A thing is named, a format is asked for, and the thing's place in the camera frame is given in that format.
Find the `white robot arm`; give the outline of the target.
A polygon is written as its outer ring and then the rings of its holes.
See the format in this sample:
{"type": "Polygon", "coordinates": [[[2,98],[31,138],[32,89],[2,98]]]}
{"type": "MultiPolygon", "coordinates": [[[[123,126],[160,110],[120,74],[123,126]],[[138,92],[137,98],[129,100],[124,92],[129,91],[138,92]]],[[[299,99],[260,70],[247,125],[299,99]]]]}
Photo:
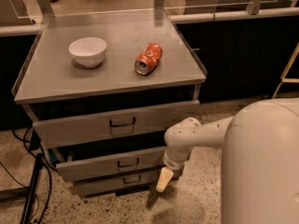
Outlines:
{"type": "Polygon", "coordinates": [[[164,191],[194,147],[220,147],[221,224],[299,224],[299,99],[262,100],[201,124],[186,118],[164,134],[164,191]]]}

